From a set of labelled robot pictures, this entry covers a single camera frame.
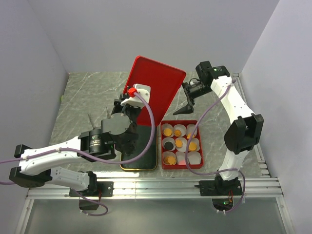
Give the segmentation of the pink macaron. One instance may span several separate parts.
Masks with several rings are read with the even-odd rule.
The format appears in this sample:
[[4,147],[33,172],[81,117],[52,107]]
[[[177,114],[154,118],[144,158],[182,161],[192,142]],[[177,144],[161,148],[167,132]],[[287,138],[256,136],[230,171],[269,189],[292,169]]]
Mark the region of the pink macaron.
[[185,165],[186,164],[186,160],[182,159],[178,162],[178,165]]

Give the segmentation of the metal tongs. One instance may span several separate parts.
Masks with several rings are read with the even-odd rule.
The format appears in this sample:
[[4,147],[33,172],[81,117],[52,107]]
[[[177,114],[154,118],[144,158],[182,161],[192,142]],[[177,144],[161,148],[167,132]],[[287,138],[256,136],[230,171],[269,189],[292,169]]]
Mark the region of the metal tongs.
[[88,113],[88,120],[91,125],[92,129],[95,129],[97,127],[100,127],[100,122],[103,119],[108,119],[110,117],[110,112],[107,106],[105,106],[104,109],[102,109],[101,113],[96,113],[93,115],[92,113]]

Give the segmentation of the black sandwich cookie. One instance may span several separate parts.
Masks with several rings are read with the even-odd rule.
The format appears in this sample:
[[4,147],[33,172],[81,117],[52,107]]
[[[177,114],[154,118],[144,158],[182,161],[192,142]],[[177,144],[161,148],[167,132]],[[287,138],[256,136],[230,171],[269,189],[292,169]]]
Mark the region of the black sandwich cookie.
[[172,143],[172,142],[169,142],[169,141],[165,142],[163,147],[164,147],[166,150],[169,150],[169,151],[171,151],[171,150],[174,149],[173,143]]

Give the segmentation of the red box lid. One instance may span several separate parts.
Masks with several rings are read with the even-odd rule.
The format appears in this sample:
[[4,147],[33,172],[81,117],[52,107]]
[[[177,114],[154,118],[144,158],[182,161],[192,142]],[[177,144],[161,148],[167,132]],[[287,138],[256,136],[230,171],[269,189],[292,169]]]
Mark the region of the red box lid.
[[186,72],[170,65],[137,56],[123,89],[127,93],[134,84],[150,86],[149,106],[152,109],[155,125],[158,126],[179,90]]

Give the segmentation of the round dotted orange cookie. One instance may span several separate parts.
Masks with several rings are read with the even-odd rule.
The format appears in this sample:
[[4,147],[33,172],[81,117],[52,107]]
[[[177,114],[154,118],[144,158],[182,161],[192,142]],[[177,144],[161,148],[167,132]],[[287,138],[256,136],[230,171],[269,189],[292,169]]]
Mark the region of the round dotted orange cookie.
[[164,134],[166,137],[171,137],[171,136],[173,135],[173,131],[172,131],[172,129],[170,129],[170,128],[165,128],[165,129],[163,130],[163,134]]

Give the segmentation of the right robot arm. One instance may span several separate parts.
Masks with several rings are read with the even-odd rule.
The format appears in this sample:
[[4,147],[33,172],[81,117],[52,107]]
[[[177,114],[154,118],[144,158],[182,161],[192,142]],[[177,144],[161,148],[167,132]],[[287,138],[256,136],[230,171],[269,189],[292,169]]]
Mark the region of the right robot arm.
[[184,82],[183,91],[187,105],[174,115],[190,114],[194,111],[195,99],[214,92],[230,120],[224,135],[227,151],[214,181],[200,182],[201,195],[242,195],[238,180],[239,169],[248,154],[259,143],[264,119],[255,114],[245,103],[225,66],[213,67],[209,61],[201,62],[195,68],[198,78],[194,84]]

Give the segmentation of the orange flower cookie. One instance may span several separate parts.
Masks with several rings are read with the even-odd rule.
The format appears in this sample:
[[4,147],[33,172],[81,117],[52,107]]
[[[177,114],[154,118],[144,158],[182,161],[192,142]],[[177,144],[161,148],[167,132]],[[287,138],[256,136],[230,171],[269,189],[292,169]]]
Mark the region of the orange flower cookie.
[[182,148],[184,146],[184,141],[181,139],[176,139],[175,140],[175,145],[177,148]]

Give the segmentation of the red cookie box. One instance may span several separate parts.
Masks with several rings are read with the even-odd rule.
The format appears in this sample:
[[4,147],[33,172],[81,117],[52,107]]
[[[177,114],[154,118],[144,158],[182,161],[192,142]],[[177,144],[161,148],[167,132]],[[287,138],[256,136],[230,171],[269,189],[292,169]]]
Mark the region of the red cookie box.
[[199,169],[203,166],[200,132],[196,120],[161,122],[161,165],[164,170]]

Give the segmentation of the round dotted biscuit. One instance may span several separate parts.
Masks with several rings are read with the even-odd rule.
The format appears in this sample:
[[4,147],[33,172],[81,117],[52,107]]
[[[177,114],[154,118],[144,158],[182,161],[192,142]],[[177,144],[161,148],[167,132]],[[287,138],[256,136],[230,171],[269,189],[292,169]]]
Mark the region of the round dotted biscuit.
[[197,151],[197,144],[195,142],[191,142],[188,149],[190,152]]

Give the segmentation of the orange fish cookie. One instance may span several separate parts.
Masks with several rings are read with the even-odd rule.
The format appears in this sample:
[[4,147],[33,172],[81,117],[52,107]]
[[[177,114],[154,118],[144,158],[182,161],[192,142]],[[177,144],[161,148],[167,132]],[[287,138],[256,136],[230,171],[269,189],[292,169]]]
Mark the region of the orange fish cookie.
[[186,138],[190,139],[190,138],[196,138],[197,132],[192,132],[190,131],[189,133],[186,134]]

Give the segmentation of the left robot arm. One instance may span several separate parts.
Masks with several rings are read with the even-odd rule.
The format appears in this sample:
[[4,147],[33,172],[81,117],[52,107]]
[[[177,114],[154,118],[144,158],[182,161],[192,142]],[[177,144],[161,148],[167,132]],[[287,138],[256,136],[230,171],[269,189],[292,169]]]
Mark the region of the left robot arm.
[[45,148],[18,145],[14,160],[19,164],[10,170],[10,182],[24,188],[53,184],[68,187],[82,195],[94,195],[99,191],[94,172],[74,172],[61,165],[77,162],[117,164],[116,151],[131,154],[135,150],[137,118],[142,109],[150,108],[148,103],[149,99],[138,92],[133,97],[121,95],[114,101],[110,116],[103,119],[99,127]]

